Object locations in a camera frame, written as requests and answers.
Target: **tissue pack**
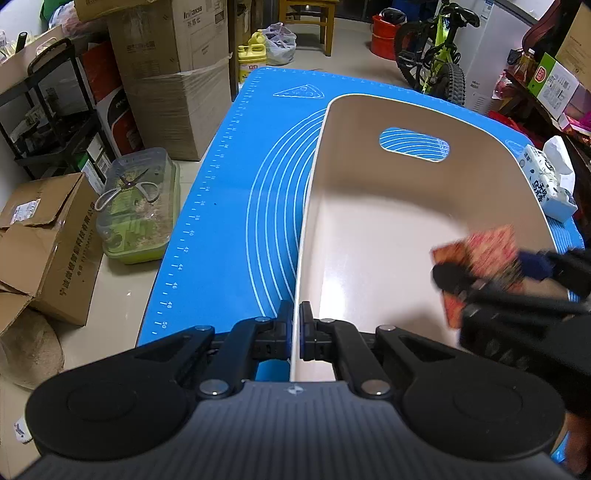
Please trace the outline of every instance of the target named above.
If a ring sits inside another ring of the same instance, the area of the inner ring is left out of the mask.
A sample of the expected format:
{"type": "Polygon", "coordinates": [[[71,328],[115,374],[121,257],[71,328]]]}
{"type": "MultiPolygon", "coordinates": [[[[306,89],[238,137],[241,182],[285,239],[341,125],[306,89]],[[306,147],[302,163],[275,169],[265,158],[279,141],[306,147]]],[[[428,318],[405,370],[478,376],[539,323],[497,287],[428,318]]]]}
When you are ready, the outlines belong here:
{"type": "Polygon", "coordinates": [[[528,145],[518,161],[544,213],[559,222],[568,220],[577,211],[577,205],[573,196],[560,186],[560,178],[546,155],[528,145]]]}

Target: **cutting board handle hole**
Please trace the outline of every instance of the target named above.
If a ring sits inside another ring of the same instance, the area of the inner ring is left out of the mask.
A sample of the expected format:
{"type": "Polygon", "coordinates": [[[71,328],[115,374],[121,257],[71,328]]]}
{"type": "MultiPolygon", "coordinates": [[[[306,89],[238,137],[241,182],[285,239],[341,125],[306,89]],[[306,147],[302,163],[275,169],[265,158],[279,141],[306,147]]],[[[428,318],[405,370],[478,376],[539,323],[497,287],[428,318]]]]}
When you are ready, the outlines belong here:
{"type": "Polygon", "coordinates": [[[390,152],[405,153],[423,160],[441,161],[449,154],[449,144],[445,140],[403,128],[387,128],[380,133],[379,144],[390,152]]]}

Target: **plastic storage container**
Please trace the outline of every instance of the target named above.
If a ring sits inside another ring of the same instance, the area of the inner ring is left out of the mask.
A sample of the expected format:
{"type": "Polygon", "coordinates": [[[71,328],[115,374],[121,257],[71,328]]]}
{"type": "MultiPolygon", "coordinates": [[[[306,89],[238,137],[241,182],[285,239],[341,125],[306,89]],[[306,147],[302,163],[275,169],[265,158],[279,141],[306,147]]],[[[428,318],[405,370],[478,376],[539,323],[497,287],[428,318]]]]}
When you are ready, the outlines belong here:
{"type": "Polygon", "coordinates": [[[164,256],[180,208],[179,180],[179,169],[163,148],[113,162],[101,197],[106,203],[99,207],[99,199],[96,205],[96,227],[108,257],[134,264],[164,256]]]}

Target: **black handle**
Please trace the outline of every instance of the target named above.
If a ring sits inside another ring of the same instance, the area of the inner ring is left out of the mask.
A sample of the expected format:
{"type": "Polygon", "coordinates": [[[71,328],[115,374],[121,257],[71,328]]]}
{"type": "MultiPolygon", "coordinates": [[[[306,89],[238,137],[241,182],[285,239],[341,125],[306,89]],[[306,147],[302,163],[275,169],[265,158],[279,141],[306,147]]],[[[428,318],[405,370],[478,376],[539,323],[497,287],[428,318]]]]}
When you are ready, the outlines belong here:
{"type": "Polygon", "coordinates": [[[75,56],[74,45],[72,44],[72,41],[69,38],[62,38],[61,40],[56,41],[54,44],[49,45],[45,50],[43,50],[39,55],[37,55],[31,61],[31,63],[29,64],[29,66],[27,68],[27,74],[32,75],[34,72],[35,65],[37,65],[41,61],[42,58],[47,56],[49,52],[55,50],[57,47],[60,47],[62,45],[65,45],[66,49],[71,48],[72,49],[72,57],[75,56]]]}
{"type": "Polygon", "coordinates": [[[14,53],[20,52],[23,48],[25,48],[25,43],[27,42],[27,32],[20,32],[18,34],[17,39],[17,47],[14,50],[14,53]]]}

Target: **blue silicone mat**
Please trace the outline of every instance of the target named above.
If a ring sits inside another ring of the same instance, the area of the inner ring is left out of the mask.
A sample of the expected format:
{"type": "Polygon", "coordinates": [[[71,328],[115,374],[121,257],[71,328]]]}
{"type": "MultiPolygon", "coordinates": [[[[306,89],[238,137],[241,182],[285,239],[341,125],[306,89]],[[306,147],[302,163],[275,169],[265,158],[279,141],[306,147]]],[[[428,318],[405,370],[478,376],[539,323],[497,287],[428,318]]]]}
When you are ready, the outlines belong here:
{"type": "MultiPolygon", "coordinates": [[[[529,140],[487,117],[412,90],[322,72],[263,68],[251,73],[221,124],[184,204],[162,261],[138,344],[194,325],[231,330],[274,317],[293,300],[298,242],[316,141],[328,103],[367,93],[424,105],[480,127],[518,155],[529,140]]],[[[396,128],[380,143],[431,160],[441,140],[396,128]]],[[[574,222],[550,221],[559,250],[583,246],[574,222]]],[[[285,380],[285,365],[259,377],[285,380]]]]}

